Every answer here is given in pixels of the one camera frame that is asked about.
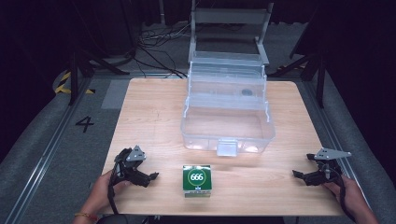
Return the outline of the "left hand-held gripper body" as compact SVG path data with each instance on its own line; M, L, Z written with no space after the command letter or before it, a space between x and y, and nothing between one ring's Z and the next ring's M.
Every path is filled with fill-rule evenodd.
M115 186L122 181L129 181L134 185L145 187L147 175L137 170L145 159L146 155L139 145L123 149L114 160L111 185Z

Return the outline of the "black stand legs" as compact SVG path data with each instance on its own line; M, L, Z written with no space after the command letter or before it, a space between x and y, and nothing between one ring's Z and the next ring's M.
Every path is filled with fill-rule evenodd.
M316 100L320 108L324 107L323 104L323 91L325 82L326 62L322 54L308 54L298 59L297 61L290 63L283 68L276 70L272 74L268 74L268 77L281 77L286 75L288 72L297 68L300 65L305 64L303 72L300 77L304 81L311 80L314 75L317 75L317 88L316 88Z
M105 60L95 56L94 54L88 52L84 49L74 49L70 54L70 78L71 78L71 96L69 105L73 105L77 100L79 95L78 90L78 72L84 77L92 77L94 74L93 66L90 61L94 61L99 65L103 66L105 69L111 71L116 75L128 75L128 72L121 71L115 65L112 65Z

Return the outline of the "person's right hand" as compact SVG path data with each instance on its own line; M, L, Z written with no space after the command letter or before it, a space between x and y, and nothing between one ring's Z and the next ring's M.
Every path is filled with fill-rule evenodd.
M357 182L349 177L343 175L342 180L346 190L345 196L341 196L341 187L335 183L325 183L323 187L332 192L337 201L341 202L344 199L344 206L348 213L353 217L356 217L360 212L363 212L368 208L367 203L361 193L361 188Z

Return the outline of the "green square box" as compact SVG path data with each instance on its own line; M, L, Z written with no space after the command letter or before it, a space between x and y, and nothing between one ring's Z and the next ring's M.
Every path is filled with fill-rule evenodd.
M210 165L183 166L183 192L188 197L210 197L212 174Z

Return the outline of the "yellow and black hazard tape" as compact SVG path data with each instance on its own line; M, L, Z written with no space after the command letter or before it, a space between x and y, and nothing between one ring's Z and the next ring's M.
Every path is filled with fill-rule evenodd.
M72 91L70 89L67 89L65 84L67 82L67 80L71 77L71 72L68 71L66 72L64 75L62 75L61 80L59 82L59 84L57 85L57 87L55 88L54 92L55 93L67 93L67 94L71 94ZM96 90L95 89L87 89L85 90L86 94L95 94Z

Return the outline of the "grey metal stand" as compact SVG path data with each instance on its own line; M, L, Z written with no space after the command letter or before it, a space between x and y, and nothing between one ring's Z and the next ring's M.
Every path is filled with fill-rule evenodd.
M254 37L257 50L262 57L264 65L269 64L263 40L272 15L274 3L269 2L266 9L245 9L245 8L201 8L196 3L197 0L191 0L191 40L189 48L188 62L190 63L196 51L197 23L233 23L233 24L254 24L260 25L261 32Z

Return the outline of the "person's left hand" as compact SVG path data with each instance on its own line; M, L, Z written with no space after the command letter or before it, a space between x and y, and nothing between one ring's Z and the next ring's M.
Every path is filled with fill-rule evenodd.
M96 215L101 210L109 206L109 200L107 198L108 185L112 172L108 171L103 175L100 175L94 182L91 193L82 205L80 212L87 215Z

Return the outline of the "metal floor rail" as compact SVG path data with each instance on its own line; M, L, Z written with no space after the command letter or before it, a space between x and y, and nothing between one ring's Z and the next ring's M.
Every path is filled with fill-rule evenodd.
M0 163L0 224L19 224L90 84L59 93L34 118Z
M366 169L374 167L371 150L351 117L339 91L331 80L327 80L323 91L323 106L317 101L316 84L302 81L299 90L305 106L313 120L319 140L324 147L350 152L351 157L339 159L343 172L357 181L362 189L363 199L371 205L371 192Z

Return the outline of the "clear plastic storage box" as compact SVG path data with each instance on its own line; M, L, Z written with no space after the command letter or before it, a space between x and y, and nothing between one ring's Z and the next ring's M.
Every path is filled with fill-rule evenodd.
M276 129L259 54L196 51L181 120L184 146L219 156L261 153Z

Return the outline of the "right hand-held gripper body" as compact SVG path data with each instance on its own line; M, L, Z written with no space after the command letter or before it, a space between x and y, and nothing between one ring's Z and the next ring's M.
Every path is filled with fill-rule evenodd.
M311 184L307 186L317 186L323 183L336 183L342 174L338 159L350 157L350 152L329 149L323 147L316 153L318 170L310 173Z

